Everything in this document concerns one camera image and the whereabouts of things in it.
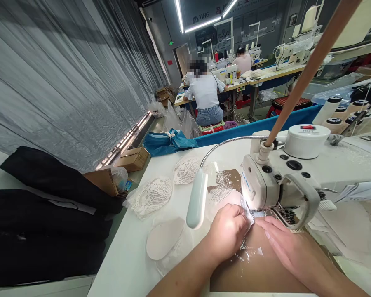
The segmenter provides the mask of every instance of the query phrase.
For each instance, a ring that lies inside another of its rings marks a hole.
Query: ceiling light
[[[195,26],[195,27],[192,27],[192,28],[186,29],[186,30],[184,31],[184,33],[188,33],[188,32],[194,31],[194,30],[196,30],[196,29],[199,29],[199,28],[205,27],[206,25],[209,25],[209,24],[211,24],[211,23],[217,22],[217,21],[219,21],[220,19],[221,19],[221,17],[219,16],[218,18],[215,18],[215,19],[213,19],[213,20],[210,20],[210,21],[204,22],[204,23],[202,23],[202,24],[200,24],[200,25],[197,25],[197,26]]]
[[[237,0],[232,0],[230,6],[228,6],[228,8],[225,10],[224,14],[223,14],[223,18],[225,18],[225,16],[230,12],[230,10],[232,9],[232,6],[234,6],[235,2]]]
[[[183,19],[181,18],[180,0],[174,0],[174,3],[176,4],[176,11],[177,11],[178,23],[180,24],[180,31],[181,33],[184,33]]]

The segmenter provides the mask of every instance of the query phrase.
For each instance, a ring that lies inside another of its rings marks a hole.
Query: white shirt
[[[192,80],[194,79],[194,73],[193,72],[187,72],[184,77],[184,84],[190,85]]]
[[[249,53],[245,53],[242,56],[237,57],[233,64],[237,65],[238,71],[240,70],[240,74],[244,74],[246,71],[251,70],[251,57]]]
[[[197,109],[211,108],[218,104],[217,89],[224,91],[225,84],[218,80],[215,75],[201,75],[198,78],[193,78],[190,82],[190,87],[185,92],[184,97],[195,97]]]

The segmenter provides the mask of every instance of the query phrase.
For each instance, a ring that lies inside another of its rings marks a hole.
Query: blue bag
[[[144,138],[143,146],[151,157],[198,147],[195,140],[186,138],[183,132],[175,129],[171,129],[169,133],[148,133]]]

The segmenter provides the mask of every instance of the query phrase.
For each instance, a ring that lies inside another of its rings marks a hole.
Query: basket
[[[238,123],[237,122],[227,121],[227,122],[225,122],[224,130],[235,128],[237,126],[238,126]]]
[[[208,134],[216,133],[216,132],[220,132],[220,131],[224,131],[224,126],[213,128],[213,131],[211,129],[208,130],[208,131],[202,131],[202,135],[208,135]]]
[[[218,128],[218,127],[223,127],[223,126],[225,126],[225,123],[221,121],[220,123],[217,123],[212,126],[199,126],[199,131],[206,132],[206,131],[210,131],[212,128]]]

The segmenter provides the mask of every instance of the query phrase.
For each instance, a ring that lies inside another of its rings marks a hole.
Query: lace bra cup
[[[127,197],[131,209],[139,219],[145,219],[164,206],[172,195],[172,181],[168,177],[156,177],[140,185]]]
[[[254,214],[247,207],[243,195],[235,189],[212,189],[206,198],[205,217],[213,222],[217,212],[226,204],[236,204],[243,207],[250,226],[254,224]]]
[[[174,183],[189,184],[194,181],[195,175],[199,170],[202,158],[197,156],[185,155],[174,166]]]

